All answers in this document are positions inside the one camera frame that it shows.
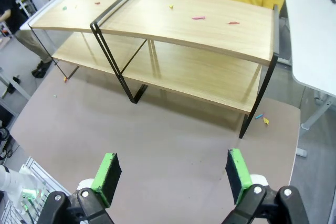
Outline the right gripper green-padded right finger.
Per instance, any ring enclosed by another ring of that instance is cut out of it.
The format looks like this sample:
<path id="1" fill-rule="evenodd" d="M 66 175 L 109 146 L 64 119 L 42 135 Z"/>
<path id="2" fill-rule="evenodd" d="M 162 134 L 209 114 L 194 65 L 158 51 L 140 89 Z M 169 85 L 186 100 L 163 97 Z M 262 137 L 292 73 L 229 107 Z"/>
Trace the right gripper green-padded right finger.
<path id="1" fill-rule="evenodd" d="M 228 150 L 225 171 L 235 208 L 223 223 L 252 223 L 256 218 L 268 223 L 309 223 L 299 190 L 290 185 L 273 190 L 265 176 L 249 173 L 239 149 Z"/>

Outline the right gripper green-padded left finger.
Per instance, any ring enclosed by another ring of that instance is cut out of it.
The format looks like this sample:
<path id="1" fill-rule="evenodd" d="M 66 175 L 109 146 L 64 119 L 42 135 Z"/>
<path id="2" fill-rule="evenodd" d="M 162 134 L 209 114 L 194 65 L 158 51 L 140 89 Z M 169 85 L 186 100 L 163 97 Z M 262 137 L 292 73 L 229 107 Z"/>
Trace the right gripper green-padded left finger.
<path id="1" fill-rule="evenodd" d="M 107 213 L 122 173 L 116 153 L 106 153 L 91 185 L 66 195 L 53 191 L 45 201 L 39 223 L 113 223 Z"/>

